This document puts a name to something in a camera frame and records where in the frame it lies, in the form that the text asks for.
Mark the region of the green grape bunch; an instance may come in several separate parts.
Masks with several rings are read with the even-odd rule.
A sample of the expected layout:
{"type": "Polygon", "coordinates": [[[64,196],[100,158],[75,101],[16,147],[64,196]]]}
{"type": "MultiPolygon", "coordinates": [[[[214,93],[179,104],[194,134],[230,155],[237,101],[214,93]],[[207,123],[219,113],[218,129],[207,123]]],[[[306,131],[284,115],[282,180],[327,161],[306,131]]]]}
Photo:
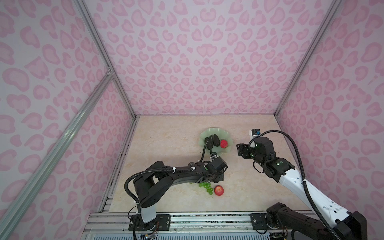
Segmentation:
{"type": "Polygon", "coordinates": [[[199,187],[206,189],[206,192],[209,195],[213,195],[213,193],[214,193],[214,189],[212,188],[211,183],[199,183],[199,187]]]}

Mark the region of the red yellow peach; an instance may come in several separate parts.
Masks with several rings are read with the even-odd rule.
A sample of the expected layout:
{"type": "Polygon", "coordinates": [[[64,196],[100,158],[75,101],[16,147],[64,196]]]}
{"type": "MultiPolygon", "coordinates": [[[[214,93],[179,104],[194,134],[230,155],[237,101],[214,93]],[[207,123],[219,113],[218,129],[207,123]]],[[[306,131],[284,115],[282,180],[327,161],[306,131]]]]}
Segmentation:
{"type": "Polygon", "coordinates": [[[220,185],[215,186],[214,193],[216,196],[222,196],[224,194],[224,188],[220,185]]]}

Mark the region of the dark avocado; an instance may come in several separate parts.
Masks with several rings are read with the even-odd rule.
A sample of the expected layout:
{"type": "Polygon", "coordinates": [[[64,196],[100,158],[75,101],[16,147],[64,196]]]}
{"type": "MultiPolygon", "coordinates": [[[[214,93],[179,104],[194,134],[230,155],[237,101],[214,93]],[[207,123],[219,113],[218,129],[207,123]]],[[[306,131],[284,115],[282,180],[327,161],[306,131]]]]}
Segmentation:
{"type": "Polygon", "coordinates": [[[217,135],[213,135],[213,146],[214,147],[219,147],[220,146],[220,139],[217,135]]]}
{"type": "Polygon", "coordinates": [[[213,147],[213,136],[205,138],[205,147],[208,149],[213,147]]]}

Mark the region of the red strawberry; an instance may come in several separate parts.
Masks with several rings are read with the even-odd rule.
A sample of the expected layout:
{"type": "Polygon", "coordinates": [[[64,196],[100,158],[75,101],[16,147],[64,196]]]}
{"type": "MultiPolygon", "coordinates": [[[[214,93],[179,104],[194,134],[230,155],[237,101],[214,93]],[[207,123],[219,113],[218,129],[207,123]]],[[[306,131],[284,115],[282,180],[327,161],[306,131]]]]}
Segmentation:
{"type": "Polygon", "coordinates": [[[227,148],[228,145],[229,145],[229,143],[228,143],[227,140],[221,140],[221,141],[220,141],[220,147],[221,147],[222,149],[227,148]]]}

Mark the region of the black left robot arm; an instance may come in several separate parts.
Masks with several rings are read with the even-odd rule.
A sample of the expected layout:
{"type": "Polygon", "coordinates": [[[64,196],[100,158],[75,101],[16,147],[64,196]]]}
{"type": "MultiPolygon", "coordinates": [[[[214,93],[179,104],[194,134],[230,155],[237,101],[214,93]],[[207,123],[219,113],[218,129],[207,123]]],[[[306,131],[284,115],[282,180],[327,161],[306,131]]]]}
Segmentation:
{"type": "Polygon", "coordinates": [[[147,224],[156,219],[156,204],[170,187],[186,183],[219,183],[224,180],[227,169],[227,163],[216,156],[210,161],[189,163],[184,167],[166,166],[157,161],[129,177],[124,190],[135,201],[139,216],[147,224]]]}

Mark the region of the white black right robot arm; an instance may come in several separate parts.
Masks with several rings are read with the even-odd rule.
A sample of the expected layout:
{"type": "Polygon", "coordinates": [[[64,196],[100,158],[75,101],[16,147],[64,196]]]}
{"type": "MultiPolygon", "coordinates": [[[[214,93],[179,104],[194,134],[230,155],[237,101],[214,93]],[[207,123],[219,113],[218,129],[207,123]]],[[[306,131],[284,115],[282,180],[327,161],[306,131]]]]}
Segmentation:
{"type": "Polygon", "coordinates": [[[308,180],[301,170],[276,155],[273,142],[254,136],[248,144],[237,144],[238,156],[251,159],[263,173],[290,190],[317,216],[316,219],[276,203],[266,210],[266,226],[286,227],[313,240],[366,240],[367,219],[358,211],[350,212],[327,197],[308,180]]]}

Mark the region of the green wavy fruit bowl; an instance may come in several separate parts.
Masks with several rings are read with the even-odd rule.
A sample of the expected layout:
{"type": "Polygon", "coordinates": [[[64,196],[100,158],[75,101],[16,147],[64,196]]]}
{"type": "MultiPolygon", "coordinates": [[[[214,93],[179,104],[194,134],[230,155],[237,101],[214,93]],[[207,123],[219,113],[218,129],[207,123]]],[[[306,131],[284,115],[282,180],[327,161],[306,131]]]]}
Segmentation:
{"type": "Polygon", "coordinates": [[[199,146],[205,149],[205,155],[218,157],[231,151],[234,141],[231,134],[221,128],[208,128],[199,137],[199,146]]]}

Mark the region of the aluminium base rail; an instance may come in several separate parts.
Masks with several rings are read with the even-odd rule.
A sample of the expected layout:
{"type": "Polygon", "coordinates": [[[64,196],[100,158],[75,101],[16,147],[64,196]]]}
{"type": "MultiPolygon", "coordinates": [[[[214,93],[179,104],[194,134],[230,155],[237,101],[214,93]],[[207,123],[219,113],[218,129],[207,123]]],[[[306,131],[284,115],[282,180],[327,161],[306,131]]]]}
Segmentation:
{"type": "Polygon", "coordinates": [[[91,214],[82,240],[283,240],[290,227],[268,227],[265,212],[159,213],[143,226],[134,215],[91,214]]]}

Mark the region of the aluminium corner frame post right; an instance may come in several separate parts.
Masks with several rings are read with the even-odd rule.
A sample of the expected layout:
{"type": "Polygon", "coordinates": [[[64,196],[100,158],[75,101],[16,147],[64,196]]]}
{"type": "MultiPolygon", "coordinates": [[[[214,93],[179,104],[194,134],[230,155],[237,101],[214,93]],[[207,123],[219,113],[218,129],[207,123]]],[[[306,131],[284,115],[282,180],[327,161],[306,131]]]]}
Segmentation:
{"type": "Polygon", "coordinates": [[[286,103],[289,100],[290,95],[294,91],[295,86],[299,82],[304,70],[306,69],[307,65],[310,63],[311,58],[315,54],[315,51],[317,50],[318,46],[320,45],[323,37],[326,35],[327,31],[331,27],[334,19],[336,18],[338,12],[343,7],[344,1],[342,0],[333,0],[331,2],[331,5],[329,9],[327,10],[321,24],[319,25],[313,39],[311,40],[309,47],[307,51],[305,52],[302,60],[300,61],[300,64],[295,71],[286,91],[283,94],[283,97],[278,104],[278,107],[274,113],[275,118],[277,119],[279,115],[283,112],[283,108],[286,105],[286,103]]]}

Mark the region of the aluminium corner frame post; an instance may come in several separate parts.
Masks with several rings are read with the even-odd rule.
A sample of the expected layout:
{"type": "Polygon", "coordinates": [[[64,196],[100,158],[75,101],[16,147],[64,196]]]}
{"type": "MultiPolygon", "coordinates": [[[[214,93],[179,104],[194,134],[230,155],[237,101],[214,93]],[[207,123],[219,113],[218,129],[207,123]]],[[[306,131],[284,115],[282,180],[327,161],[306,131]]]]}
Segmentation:
{"type": "Polygon", "coordinates": [[[323,37],[326,35],[327,31],[331,27],[334,19],[336,18],[338,12],[343,7],[344,1],[342,0],[333,0],[331,2],[331,5],[329,9],[327,10],[321,24],[319,25],[313,39],[311,40],[309,47],[307,51],[305,52],[302,60],[300,61],[300,64],[295,71],[286,91],[283,94],[283,97],[278,104],[278,107],[274,113],[275,118],[277,119],[279,115],[283,112],[283,108],[286,105],[286,103],[289,100],[290,95],[294,91],[295,86],[299,82],[304,70],[306,69],[307,65],[310,63],[311,58],[315,54],[315,51],[317,50],[318,46],[320,45],[323,37]]]}
{"type": "Polygon", "coordinates": [[[121,80],[120,78],[118,77],[117,75],[117,72],[116,72],[116,69],[111,61],[111,58],[107,52],[107,49],[102,41],[102,38],[97,30],[97,27],[96,27],[96,24],[91,16],[91,13],[87,7],[87,4],[85,1],[83,0],[74,0],[74,4],[76,5],[84,23],[85,23],[85,26],[86,28],[88,29],[94,43],[95,43],[95,46],[108,70],[108,73],[110,73],[112,75],[112,79],[114,81],[114,84],[118,90],[118,93],[120,94],[122,100],[123,100],[123,103],[125,104],[127,110],[129,111],[130,113],[130,116],[133,118],[133,119],[136,119],[136,114],[133,110],[133,107],[129,101],[129,98],[128,98],[128,95],[127,93],[125,92],[124,90],[124,87],[123,87],[123,84],[121,83],[121,80]]]}

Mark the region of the aluminium diagonal frame bar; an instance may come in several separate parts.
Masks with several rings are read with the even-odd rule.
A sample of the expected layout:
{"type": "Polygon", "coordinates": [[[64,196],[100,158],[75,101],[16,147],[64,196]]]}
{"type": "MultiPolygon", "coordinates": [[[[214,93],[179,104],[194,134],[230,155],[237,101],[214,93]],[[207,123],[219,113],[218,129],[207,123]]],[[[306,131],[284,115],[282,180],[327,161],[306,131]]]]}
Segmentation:
{"type": "Polygon", "coordinates": [[[21,192],[12,202],[1,220],[1,239],[7,240],[27,212],[30,205],[48,180],[59,160],[63,157],[75,136],[87,120],[104,91],[114,78],[114,74],[106,74],[89,98],[70,122],[59,140],[51,148],[43,162],[24,185],[21,192]]]}

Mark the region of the aluminium corner frame post left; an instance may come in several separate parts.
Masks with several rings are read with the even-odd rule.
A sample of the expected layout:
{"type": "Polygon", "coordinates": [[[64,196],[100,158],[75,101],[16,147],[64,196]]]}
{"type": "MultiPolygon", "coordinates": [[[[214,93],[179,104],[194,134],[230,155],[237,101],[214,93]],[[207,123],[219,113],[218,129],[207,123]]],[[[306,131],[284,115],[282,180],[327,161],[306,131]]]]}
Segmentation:
{"type": "Polygon", "coordinates": [[[129,101],[129,98],[128,98],[128,95],[127,93],[125,92],[124,90],[124,87],[123,87],[123,84],[121,83],[121,80],[120,78],[118,77],[117,75],[117,72],[116,72],[116,69],[111,61],[111,58],[107,52],[107,49],[102,41],[102,38],[97,30],[97,27],[96,27],[96,24],[91,16],[91,13],[87,7],[87,4],[85,1],[83,0],[74,0],[74,4],[76,5],[84,23],[85,23],[85,26],[86,28],[88,29],[94,43],[95,43],[95,46],[108,70],[108,73],[110,73],[112,75],[112,79],[114,81],[114,84],[118,90],[118,93],[120,94],[122,100],[123,100],[123,103],[125,104],[127,110],[129,111],[130,113],[130,116],[133,118],[133,119],[136,119],[136,114],[133,110],[133,107],[129,101]]]}

